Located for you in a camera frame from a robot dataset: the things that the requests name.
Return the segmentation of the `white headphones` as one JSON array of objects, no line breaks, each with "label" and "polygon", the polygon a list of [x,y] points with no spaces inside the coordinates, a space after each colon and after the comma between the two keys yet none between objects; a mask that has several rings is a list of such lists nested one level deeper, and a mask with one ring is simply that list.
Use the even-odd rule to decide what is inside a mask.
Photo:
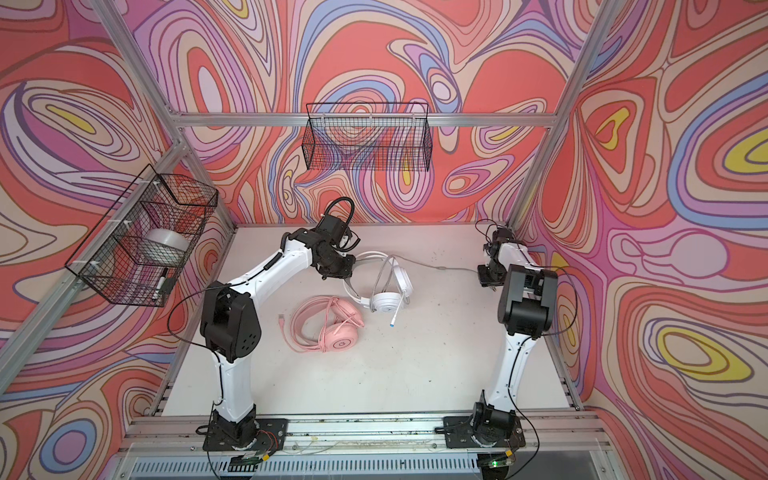
[{"label": "white headphones", "polygon": [[369,295],[359,293],[350,278],[343,280],[343,288],[351,300],[371,313],[390,314],[389,325],[394,328],[400,311],[410,303],[413,284],[398,258],[381,251],[360,253],[353,268],[374,263],[379,265],[379,270]]}]

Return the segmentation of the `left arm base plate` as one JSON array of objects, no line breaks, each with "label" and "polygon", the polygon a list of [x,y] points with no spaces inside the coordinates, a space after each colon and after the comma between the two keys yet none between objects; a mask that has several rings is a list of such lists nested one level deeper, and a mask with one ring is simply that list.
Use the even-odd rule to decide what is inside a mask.
[{"label": "left arm base plate", "polygon": [[208,424],[203,450],[272,454],[283,449],[288,425],[286,418],[245,418],[233,423],[216,417]]}]

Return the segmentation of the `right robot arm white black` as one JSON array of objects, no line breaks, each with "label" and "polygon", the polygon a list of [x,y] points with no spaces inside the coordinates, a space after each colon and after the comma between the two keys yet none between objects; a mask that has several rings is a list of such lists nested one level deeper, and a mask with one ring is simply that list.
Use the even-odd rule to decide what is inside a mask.
[{"label": "right robot arm white black", "polygon": [[497,321],[506,337],[483,400],[496,410],[516,412],[530,352],[554,323],[558,274],[539,265],[518,241],[492,240],[485,251],[487,262],[478,267],[479,281],[483,287],[501,289]]}]

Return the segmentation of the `pink cat-ear headphones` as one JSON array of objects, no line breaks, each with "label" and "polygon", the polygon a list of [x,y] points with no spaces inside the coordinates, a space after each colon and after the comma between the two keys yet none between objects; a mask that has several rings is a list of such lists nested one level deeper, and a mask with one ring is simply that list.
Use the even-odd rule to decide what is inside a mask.
[{"label": "pink cat-ear headphones", "polygon": [[[303,333],[307,321],[323,315],[323,325],[316,339]],[[313,296],[294,311],[289,320],[278,317],[281,335],[287,346],[296,353],[328,353],[351,349],[359,339],[365,322],[358,308],[348,300],[331,295]]]}]

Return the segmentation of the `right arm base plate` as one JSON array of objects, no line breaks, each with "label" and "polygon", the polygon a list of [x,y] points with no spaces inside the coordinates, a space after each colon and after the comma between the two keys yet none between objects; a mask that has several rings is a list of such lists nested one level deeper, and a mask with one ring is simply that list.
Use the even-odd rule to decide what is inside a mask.
[{"label": "right arm base plate", "polygon": [[464,416],[446,416],[434,429],[449,449],[506,448],[516,451],[527,445],[520,419],[511,415],[501,421],[473,421]]}]

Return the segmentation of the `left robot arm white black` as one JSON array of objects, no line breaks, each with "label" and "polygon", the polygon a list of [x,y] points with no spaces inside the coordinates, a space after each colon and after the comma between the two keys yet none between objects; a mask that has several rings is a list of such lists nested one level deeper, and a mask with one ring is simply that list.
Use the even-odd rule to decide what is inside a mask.
[{"label": "left robot arm white black", "polygon": [[245,274],[224,283],[215,281],[204,294],[200,335],[218,370],[220,397],[214,411],[239,423],[255,408],[251,397],[249,356],[262,329],[258,308],[299,273],[314,269],[326,278],[351,276],[359,238],[349,228],[328,233],[301,228],[283,235],[280,247]]}]

